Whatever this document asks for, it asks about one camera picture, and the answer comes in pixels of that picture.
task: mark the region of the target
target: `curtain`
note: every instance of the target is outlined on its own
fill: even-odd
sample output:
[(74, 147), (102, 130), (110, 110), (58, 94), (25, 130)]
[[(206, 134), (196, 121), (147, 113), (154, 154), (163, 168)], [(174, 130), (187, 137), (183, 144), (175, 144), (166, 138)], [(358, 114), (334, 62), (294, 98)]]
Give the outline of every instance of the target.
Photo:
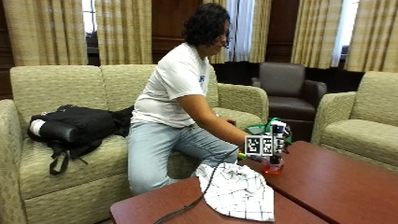
[[(226, 0), (202, 0), (202, 4), (215, 3), (226, 8)], [(210, 63), (223, 63), (224, 62), (224, 48), (220, 48), (220, 52), (208, 58)]]
[(343, 0), (300, 0), (291, 63), (330, 68)]
[(360, 0), (344, 68), (398, 72), (398, 0)]
[(247, 62), (251, 46), (252, 14), (255, 0), (227, 0), (226, 9), (231, 17), (230, 45), (224, 50), (226, 62)]
[(270, 14), (271, 0), (255, 0), (251, 48), (248, 56), (250, 63), (262, 63), (264, 61)]
[(151, 63), (151, 1), (97, 0), (101, 64)]
[(2, 0), (15, 66), (86, 64), (81, 1)]

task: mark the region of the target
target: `wooden table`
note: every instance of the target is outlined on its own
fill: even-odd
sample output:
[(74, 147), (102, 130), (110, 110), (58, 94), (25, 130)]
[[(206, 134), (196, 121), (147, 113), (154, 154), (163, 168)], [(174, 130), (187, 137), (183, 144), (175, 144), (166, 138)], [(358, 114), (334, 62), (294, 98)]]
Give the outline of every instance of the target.
[[(330, 223), (398, 223), (398, 175), (306, 142), (282, 156), (280, 175), (263, 175), (274, 191)], [(260, 172), (254, 161), (242, 161)]]
[[(110, 216), (117, 224), (153, 224), (163, 215), (181, 209), (199, 197), (199, 180), (190, 177), (161, 189), (153, 190), (110, 206)], [(272, 223), (226, 217), (215, 212), (203, 200), (195, 207), (165, 223), (240, 224)], [(327, 223), (299, 205), (274, 193), (274, 224)]]

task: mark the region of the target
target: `sofa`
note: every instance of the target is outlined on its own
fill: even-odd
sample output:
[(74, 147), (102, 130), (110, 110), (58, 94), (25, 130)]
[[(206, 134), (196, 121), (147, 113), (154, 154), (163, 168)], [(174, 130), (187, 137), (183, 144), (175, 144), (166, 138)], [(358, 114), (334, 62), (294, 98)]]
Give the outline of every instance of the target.
[[(153, 72), (154, 64), (41, 65), (9, 71), (13, 99), (0, 101), (0, 224), (95, 223), (109, 218), (110, 205), (133, 195), (126, 177), (126, 141), (110, 135), (69, 162), (61, 175), (50, 175), (51, 150), (27, 138), (31, 115), (59, 105), (109, 111), (130, 107)], [(244, 129), (267, 120), (263, 90), (216, 83), (212, 67), (207, 101), (220, 116), (236, 119)], [(199, 162), (178, 152), (167, 172), (185, 178)]]
[(356, 91), (323, 96), (311, 143), (398, 173), (398, 73), (368, 71)]

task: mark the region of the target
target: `dark wood paneling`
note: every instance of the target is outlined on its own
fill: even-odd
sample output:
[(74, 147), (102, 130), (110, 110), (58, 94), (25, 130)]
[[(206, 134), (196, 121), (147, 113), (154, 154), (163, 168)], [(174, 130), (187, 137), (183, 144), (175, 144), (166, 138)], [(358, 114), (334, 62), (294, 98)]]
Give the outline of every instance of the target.
[(13, 67), (9, 31), (5, 20), (2, 0), (0, 0), (0, 100), (11, 98), (9, 69)]
[(258, 75), (258, 63), (214, 63), (219, 83), (251, 86), (251, 77)]
[(306, 79), (324, 82), (327, 92), (356, 91), (363, 72), (350, 72), (343, 69), (344, 61), (338, 64), (338, 67), (328, 69), (306, 68)]
[(290, 62), (298, 5), (299, 0), (272, 0), (266, 62)]
[(182, 26), (200, 5), (200, 0), (151, 1), (151, 53), (153, 63), (182, 43)]

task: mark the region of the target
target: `window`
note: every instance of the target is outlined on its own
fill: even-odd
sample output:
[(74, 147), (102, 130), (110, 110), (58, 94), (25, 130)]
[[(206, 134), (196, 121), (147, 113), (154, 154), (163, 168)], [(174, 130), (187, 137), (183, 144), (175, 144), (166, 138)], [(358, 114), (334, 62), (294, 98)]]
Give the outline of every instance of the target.
[(83, 21), (85, 21), (85, 42), (87, 51), (98, 47), (97, 21), (94, 0), (82, 0)]
[(343, 0), (335, 44), (332, 49), (331, 67), (336, 67), (339, 61), (344, 60), (347, 56), (358, 4), (359, 0)]
[(230, 43), (224, 50), (226, 62), (248, 61), (255, 0), (227, 0), (230, 13)]

